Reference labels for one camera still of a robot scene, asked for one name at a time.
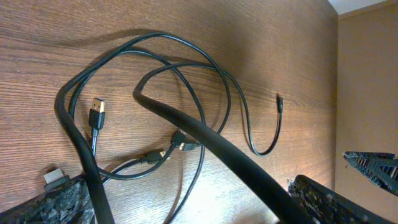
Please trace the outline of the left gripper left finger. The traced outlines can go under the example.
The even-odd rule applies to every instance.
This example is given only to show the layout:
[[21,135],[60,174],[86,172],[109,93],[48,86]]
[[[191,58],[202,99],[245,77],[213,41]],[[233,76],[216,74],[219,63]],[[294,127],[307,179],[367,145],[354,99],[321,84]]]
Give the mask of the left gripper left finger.
[[90,223],[95,211],[83,175],[1,212],[1,223]]

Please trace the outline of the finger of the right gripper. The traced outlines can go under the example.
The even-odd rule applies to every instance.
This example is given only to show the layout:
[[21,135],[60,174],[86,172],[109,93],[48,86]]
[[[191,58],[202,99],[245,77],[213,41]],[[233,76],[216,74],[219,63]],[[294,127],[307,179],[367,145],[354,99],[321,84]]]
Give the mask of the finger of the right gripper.
[[374,185],[397,196],[397,156],[395,154],[346,151],[343,157]]

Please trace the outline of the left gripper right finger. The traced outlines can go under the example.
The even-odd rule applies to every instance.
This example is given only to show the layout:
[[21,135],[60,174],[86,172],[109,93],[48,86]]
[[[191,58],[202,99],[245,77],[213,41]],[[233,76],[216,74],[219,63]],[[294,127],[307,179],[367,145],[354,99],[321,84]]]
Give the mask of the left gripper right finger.
[[314,223],[390,223],[305,175],[288,181],[288,193]]

